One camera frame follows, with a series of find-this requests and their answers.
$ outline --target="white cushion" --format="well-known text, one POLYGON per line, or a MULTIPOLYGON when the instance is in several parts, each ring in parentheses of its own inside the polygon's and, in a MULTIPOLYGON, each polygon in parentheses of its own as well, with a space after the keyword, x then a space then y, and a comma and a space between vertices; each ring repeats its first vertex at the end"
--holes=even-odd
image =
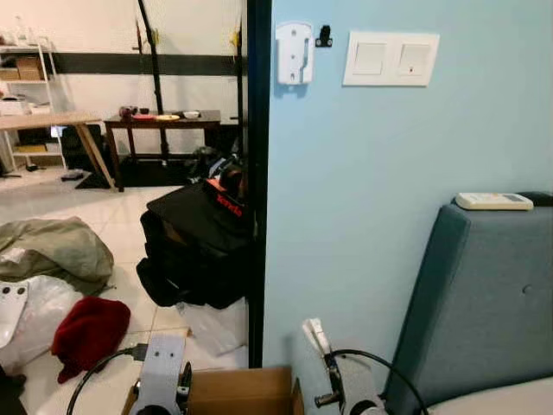
POLYGON ((489 389, 429 408, 433 415, 550 415, 553 378, 489 389))

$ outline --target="white bowl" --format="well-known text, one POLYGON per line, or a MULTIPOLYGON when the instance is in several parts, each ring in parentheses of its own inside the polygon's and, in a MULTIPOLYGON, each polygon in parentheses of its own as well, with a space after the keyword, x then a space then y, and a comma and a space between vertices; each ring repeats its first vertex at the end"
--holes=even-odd
POLYGON ((200 116, 199 111, 185 111, 184 112, 184 118, 186 118, 186 119, 195 119, 195 118, 198 118, 199 116, 200 116))

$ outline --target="door frame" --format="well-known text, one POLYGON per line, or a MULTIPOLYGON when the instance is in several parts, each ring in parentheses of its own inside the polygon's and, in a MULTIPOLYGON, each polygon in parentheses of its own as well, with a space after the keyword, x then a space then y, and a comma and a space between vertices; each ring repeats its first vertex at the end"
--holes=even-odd
POLYGON ((252 272, 248 296, 249 366, 263 365, 265 248, 267 241, 267 167, 269 161, 269 98, 271 0, 247 3, 247 100, 244 105, 245 148, 250 190, 252 272))

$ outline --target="light switch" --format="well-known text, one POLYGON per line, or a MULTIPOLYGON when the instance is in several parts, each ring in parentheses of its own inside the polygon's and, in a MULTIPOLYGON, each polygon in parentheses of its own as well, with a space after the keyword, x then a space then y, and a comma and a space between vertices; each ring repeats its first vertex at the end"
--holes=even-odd
POLYGON ((343 85, 428 86, 440 35, 351 31, 343 85))
POLYGON ((358 43, 353 73, 380 75, 385 57, 384 43, 358 43))
POLYGON ((399 60, 399 74, 421 76, 429 64, 430 45, 404 44, 399 60))

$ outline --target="red cloth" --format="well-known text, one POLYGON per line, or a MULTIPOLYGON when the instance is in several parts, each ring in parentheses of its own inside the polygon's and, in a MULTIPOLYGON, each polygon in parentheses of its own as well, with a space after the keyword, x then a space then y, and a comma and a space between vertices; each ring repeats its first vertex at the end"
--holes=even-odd
POLYGON ((127 328, 130 310, 120 301, 85 297, 78 301, 55 332, 52 354, 65 366, 58 383, 90 370, 102 358, 112 354, 127 328))

